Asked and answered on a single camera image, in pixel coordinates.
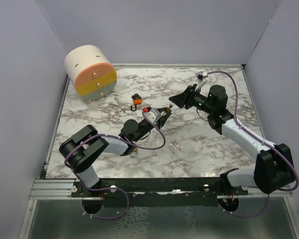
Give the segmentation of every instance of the white wall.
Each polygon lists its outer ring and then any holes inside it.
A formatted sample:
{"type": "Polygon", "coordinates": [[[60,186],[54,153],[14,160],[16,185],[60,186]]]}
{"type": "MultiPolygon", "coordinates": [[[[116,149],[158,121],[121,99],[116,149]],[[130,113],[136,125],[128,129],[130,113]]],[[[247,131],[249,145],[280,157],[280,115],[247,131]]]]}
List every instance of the white wall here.
{"type": "Polygon", "coordinates": [[[246,74],[265,136],[290,146],[299,174],[299,0],[282,1],[246,74]]]}
{"type": "Polygon", "coordinates": [[[281,0],[38,0],[67,50],[112,63],[246,63],[281,0]]]}
{"type": "Polygon", "coordinates": [[[17,238],[65,84],[65,51],[32,0],[0,0],[0,239],[17,238]]]}

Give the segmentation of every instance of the marble surface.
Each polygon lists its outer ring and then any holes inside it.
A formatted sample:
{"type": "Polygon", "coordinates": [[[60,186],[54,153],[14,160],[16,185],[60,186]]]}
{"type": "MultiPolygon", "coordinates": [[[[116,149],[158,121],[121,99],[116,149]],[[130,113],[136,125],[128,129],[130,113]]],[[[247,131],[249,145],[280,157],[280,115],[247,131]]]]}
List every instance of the marble surface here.
{"type": "MultiPolygon", "coordinates": [[[[74,178],[64,165],[58,148],[62,142],[78,130],[92,124],[98,131],[118,135],[128,119],[142,120],[142,107],[166,107],[168,98],[183,92],[188,85],[195,84],[195,73],[216,68],[121,68],[117,69],[118,82],[115,90],[103,99],[86,102],[80,98],[70,83],[66,94],[46,178],[74,178]],[[130,110],[131,95],[138,93],[143,100],[136,112],[130,110]]],[[[222,69],[232,74],[239,93],[238,118],[254,132],[261,134],[258,120],[251,102],[241,69],[222,69]]],[[[213,74],[202,88],[207,95],[210,86],[222,85],[228,94],[227,109],[234,111],[234,88],[226,75],[213,74]]],[[[203,118],[207,115],[200,112],[203,118]]],[[[194,108],[189,110],[172,108],[163,133],[166,146],[157,151],[139,150],[138,156],[118,156],[103,153],[93,164],[100,177],[208,177],[219,176],[231,168],[254,164],[253,159],[235,142],[212,130],[207,122],[199,118],[194,108]],[[183,147],[180,151],[170,146],[173,141],[183,147]]],[[[138,145],[157,147],[162,138],[155,130],[138,145]]]]}

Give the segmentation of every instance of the robotic arm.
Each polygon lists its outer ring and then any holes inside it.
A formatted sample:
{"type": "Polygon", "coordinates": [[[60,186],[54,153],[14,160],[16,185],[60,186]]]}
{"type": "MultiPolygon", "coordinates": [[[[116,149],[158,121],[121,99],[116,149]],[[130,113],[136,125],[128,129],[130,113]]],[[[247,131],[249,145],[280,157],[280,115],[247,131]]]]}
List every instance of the robotic arm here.
{"type": "Polygon", "coordinates": [[[171,107],[172,105],[160,109],[144,108],[145,119],[140,123],[134,119],[127,120],[119,136],[99,133],[92,125],[85,126],[61,144],[59,151],[65,158],[65,164],[73,169],[87,187],[93,187],[99,182],[99,176],[92,163],[100,154],[104,152],[129,155],[136,148],[133,142],[144,139],[154,127],[160,129],[164,126],[171,116],[171,107]]]}
{"type": "Polygon", "coordinates": [[[247,129],[226,109],[228,96],[225,88],[214,85],[210,88],[208,96],[204,96],[200,89],[206,83],[204,78],[207,74],[196,74],[196,77],[199,85],[188,86],[183,93],[172,96],[169,100],[179,108],[196,107],[208,113],[207,120],[211,128],[235,141],[256,162],[255,169],[233,169],[223,174],[227,176],[227,183],[232,187],[257,187],[269,194],[294,182],[296,177],[292,169],[276,153],[277,150],[293,167],[289,147],[285,144],[276,145],[247,129]]]}

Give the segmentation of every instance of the orange component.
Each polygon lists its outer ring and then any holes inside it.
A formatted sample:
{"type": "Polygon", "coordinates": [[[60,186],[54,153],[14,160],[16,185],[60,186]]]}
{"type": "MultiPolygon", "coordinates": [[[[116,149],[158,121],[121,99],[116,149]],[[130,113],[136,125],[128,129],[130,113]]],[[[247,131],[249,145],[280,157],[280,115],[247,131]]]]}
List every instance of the orange component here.
{"type": "Polygon", "coordinates": [[[142,103],[142,99],[134,99],[134,105],[140,105],[142,103]]]}

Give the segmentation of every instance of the screw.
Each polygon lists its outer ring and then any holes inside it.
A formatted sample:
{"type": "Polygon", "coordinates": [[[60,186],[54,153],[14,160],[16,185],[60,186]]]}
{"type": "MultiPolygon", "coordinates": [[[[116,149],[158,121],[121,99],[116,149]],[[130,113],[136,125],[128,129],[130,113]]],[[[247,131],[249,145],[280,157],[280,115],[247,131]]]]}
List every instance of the screw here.
{"type": "Polygon", "coordinates": [[[209,188],[208,188],[209,185],[208,185],[208,184],[204,184],[203,187],[204,187],[204,191],[205,191],[205,192],[208,192],[208,191],[209,191],[209,188]]]}
{"type": "Polygon", "coordinates": [[[72,193],[75,193],[76,191],[78,191],[77,187],[73,186],[73,187],[71,188],[71,192],[72,192],[72,193]]]}
{"type": "Polygon", "coordinates": [[[114,192],[116,192],[116,189],[110,189],[110,191],[111,191],[112,193],[114,193],[114,192]]]}

